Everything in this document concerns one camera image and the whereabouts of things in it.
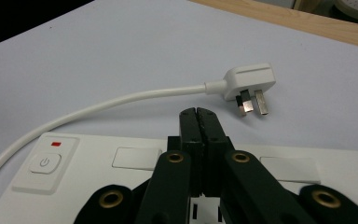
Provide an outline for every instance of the brass insert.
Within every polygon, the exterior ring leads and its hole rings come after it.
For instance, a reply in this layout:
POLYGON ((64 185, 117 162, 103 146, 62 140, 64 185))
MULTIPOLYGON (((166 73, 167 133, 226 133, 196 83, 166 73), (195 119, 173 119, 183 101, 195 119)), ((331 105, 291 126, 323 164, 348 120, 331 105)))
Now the brass insert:
POLYGON ((123 194, 118 190, 109 190, 100 197, 100 206, 102 208, 113 208, 123 202, 123 194))
POLYGON ((183 156, 179 153, 169 154, 167 157, 170 162, 181 162, 183 160, 183 156))
POLYGON ((232 159, 237 162, 248 162, 250 160, 250 158, 242 152, 232 154, 232 159))
POLYGON ((325 190, 315 190, 312 192, 312 198, 317 203, 329 207, 329 208, 338 208, 341 206, 341 201, 334 196, 333 194, 325 190))

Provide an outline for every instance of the power plug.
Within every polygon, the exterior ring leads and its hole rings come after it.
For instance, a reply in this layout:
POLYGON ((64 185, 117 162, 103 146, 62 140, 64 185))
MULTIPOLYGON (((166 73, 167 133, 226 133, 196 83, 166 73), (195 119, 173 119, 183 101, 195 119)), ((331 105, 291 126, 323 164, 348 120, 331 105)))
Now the power plug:
POLYGON ((222 92, 226 101, 236 100, 241 113, 254 110, 251 97, 255 97, 262 115, 268 109, 263 92, 275 84, 275 77, 269 63, 235 67, 227 71, 223 80, 205 83, 206 93, 222 92))

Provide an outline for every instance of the metal prong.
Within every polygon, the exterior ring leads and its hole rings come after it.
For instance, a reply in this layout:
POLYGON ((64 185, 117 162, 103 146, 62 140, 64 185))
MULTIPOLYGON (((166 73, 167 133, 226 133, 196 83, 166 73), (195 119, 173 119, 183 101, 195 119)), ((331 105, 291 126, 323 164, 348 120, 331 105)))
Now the metal prong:
POLYGON ((258 108, 260 109, 260 114, 267 115, 269 112, 267 110, 266 100, 264 99, 263 91, 255 91, 255 99, 257 100, 258 108))
POLYGON ((242 98, 240 96, 236 96, 238 108, 240 109, 241 115, 246 116, 245 109, 243 108, 242 98))
POLYGON ((249 94, 248 90, 241 91, 241 99, 245 112, 252 112, 254 109, 252 105, 251 95, 249 94))

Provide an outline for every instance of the white desk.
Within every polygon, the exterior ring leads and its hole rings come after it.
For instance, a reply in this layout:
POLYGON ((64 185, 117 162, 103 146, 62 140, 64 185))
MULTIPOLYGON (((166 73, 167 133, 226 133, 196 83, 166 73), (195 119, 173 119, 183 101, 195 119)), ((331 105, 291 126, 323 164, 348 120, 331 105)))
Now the white desk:
MULTIPOLYGON (((33 128, 134 91, 198 85, 272 64, 270 114, 194 95, 123 105, 55 132, 178 134, 178 114, 215 112, 236 144, 358 150, 358 47, 187 1, 96 1, 0 43, 0 153, 33 128)), ((34 143, 0 172, 0 192, 34 143)))

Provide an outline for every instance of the power strip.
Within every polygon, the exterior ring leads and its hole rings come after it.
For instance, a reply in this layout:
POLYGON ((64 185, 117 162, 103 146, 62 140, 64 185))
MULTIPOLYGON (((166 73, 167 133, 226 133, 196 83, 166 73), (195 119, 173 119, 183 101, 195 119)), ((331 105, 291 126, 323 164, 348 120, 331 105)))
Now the power strip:
MULTIPOLYGON (((134 189, 150 178, 167 140, 44 133, 0 199, 0 223, 73 223, 107 185, 134 189)), ((311 183, 358 204, 358 151, 236 145, 294 193, 311 183)), ((225 223, 217 198, 191 200, 190 223, 225 223)))

